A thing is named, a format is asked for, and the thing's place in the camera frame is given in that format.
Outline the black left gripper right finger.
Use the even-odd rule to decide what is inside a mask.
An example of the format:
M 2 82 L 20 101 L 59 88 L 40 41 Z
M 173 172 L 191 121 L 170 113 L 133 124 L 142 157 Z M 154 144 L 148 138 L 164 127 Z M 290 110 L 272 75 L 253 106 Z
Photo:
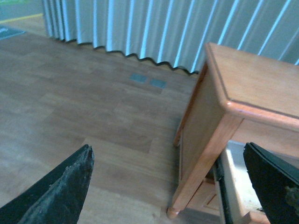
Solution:
M 271 224 L 299 222 L 299 169 L 250 142 L 243 152 L 252 187 Z

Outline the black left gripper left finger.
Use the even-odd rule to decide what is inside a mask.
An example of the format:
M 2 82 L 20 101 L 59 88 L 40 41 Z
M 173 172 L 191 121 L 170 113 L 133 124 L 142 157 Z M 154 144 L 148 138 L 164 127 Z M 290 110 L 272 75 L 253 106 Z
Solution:
M 88 192 L 94 153 L 82 146 L 0 209 L 2 224 L 75 224 Z

